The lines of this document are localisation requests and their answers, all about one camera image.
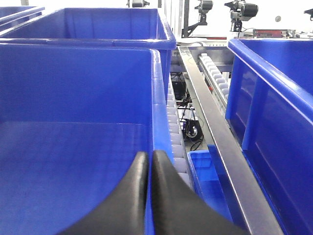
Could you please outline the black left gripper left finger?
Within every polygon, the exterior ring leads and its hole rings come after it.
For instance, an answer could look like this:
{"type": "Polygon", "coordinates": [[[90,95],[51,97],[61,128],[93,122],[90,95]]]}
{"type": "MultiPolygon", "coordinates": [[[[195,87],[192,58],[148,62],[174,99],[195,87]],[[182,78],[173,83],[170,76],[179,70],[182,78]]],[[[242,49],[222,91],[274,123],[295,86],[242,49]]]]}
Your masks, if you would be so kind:
{"type": "Polygon", "coordinates": [[[137,152],[130,168],[107,198],[59,234],[143,235],[148,171],[148,154],[137,152]]]}

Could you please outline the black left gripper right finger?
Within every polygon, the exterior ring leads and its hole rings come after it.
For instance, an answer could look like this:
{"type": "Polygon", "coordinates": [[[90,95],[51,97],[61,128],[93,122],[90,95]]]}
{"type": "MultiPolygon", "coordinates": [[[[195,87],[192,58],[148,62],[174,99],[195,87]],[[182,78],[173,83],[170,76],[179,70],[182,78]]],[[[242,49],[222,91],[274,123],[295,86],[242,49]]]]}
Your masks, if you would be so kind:
{"type": "Polygon", "coordinates": [[[182,180],[167,154],[152,157],[151,203],[156,235],[246,235],[209,207],[182,180]]]}

